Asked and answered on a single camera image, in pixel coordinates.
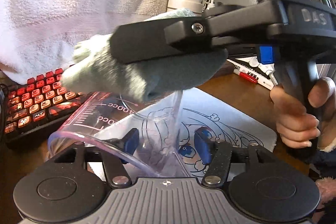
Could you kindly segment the person's right hand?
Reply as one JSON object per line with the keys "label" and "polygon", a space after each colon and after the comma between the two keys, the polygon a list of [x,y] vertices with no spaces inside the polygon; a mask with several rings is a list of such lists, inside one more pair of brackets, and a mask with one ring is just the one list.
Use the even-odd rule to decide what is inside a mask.
{"label": "person's right hand", "polygon": [[276,130],[285,145],[295,149],[311,147],[311,141],[318,138],[319,150],[335,150],[335,82],[331,78],[320,78],[308,96],[311,106],[323,110],[321,119],[308,114],[281,85],[273,87],[270,98],[276,112]]}

